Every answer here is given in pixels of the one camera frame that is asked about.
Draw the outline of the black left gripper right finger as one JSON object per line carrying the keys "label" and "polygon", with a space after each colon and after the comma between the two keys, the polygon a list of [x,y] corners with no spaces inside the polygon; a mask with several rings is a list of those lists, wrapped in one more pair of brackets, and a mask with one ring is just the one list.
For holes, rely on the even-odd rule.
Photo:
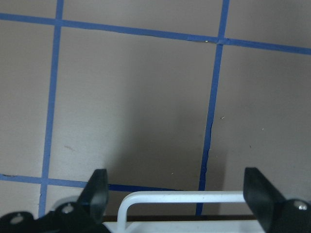
{"label": "black left gripper right finger", "polygon": [[285,197],[256,167],[244,170],[243,198],[264,231],[269,231]]}

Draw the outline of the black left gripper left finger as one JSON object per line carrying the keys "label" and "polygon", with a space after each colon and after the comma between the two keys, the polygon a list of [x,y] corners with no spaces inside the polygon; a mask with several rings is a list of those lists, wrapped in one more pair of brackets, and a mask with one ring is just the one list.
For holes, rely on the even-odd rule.
{"label": "black left gripper left finger", "polygon": [[106,169],[96,169],[89,178],[77,203],[95,223],[102,223],[108,203],[108,175]]}

